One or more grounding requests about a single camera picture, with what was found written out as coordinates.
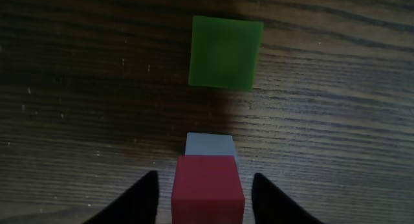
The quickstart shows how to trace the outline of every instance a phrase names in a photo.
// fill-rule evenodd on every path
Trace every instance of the green cube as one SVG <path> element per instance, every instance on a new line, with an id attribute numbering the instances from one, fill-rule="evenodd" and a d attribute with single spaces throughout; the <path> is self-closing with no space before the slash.
<path id="1" fill-rule="evenodd" d="M 263 23 L 194 16 L 189 85 L 251 91 Z"/>

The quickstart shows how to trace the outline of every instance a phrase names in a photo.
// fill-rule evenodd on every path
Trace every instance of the wooden surface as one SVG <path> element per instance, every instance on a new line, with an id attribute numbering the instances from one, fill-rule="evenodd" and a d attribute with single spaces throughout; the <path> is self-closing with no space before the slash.
<path id="1" fill-rule="evenodd" d="M 195 14 L 265 23 L 252 93 L 188 86 Z M 82 223 L 189 131 L 326 223 L 414 223 L 414 0 L 0 0 L 0 223 Z"/>

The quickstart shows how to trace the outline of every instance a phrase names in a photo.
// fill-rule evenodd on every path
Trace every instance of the gray cube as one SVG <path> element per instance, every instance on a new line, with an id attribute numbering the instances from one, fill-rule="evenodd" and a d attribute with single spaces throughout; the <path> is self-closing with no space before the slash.
<path id="1" fill-rule="evenodd" d="M 233 137 L 229 135 L 187 133 L 186 155 L 231 155 L 239 164 Z"/>

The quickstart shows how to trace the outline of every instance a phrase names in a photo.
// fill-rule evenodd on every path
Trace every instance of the block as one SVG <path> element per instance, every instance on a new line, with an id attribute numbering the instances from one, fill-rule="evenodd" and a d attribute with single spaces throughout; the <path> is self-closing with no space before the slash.
<path id="1" fill-rule="evenodd" d="M 187 133 L 186 155 L 234 156 L 239 163 L 233 137 L 207 133 Z"/>
<path id="2" fill-rule="evenodd" d="M 189 85 L 253 89 L 263 23 L 193 17 Z"/>
<path id="3" fill-rule="evenodd" d="M 173 224 L 242 224 L 244 209 L 234 157 L 179 157 L 171 196 Z"/>

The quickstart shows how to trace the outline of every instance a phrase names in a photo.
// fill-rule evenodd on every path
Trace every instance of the red cube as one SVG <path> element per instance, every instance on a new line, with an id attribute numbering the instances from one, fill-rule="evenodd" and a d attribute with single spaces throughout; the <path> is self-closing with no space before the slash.
<path id="1" fill-rule="evenodd" d="M 171 211 L 173 224 L 242 224 L 245 196 L 234 157 L 180 156 Z"/>

